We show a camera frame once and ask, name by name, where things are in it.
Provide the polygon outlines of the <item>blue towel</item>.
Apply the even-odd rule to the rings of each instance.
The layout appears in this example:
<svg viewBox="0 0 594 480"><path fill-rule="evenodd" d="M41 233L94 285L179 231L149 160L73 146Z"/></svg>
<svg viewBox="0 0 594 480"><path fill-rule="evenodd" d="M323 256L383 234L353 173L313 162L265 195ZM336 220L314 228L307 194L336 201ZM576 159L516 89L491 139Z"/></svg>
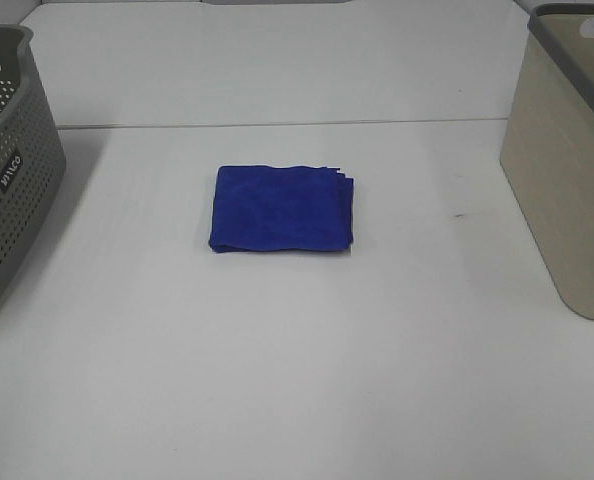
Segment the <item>blue towel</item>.
<svg viewBox="0 0 594 480"><path fill-rule="evenodd" d="M222 166L209 245L217 253L338 252L353 243L354 180L337 168Z"/></svg>

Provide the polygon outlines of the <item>beige plastic basket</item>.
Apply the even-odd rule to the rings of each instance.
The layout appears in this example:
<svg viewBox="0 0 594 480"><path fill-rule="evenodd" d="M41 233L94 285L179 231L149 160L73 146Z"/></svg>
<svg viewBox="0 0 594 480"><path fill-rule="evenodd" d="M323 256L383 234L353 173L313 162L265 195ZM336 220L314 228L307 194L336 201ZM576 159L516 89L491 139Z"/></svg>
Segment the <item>beige plastic basket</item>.
<svg viewBox="0 0 594 480"><path fill-rule="evenodd" d="M527 28L500 164L561 300L594 320L594 3Z"/></svg>

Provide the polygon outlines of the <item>grey perforated plastic basket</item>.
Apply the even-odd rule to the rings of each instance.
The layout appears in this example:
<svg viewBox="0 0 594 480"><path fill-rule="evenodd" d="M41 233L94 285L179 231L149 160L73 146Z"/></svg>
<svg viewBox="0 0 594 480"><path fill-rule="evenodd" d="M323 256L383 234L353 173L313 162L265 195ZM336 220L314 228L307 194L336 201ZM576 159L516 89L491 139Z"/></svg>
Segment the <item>grey perforated plastic basket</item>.
<svg viewBox="0 0 594 480"><path fill-rule="evenodd" d="M26 27L0 25L0 301L41 230L66 169L32 37Z"/></svg>

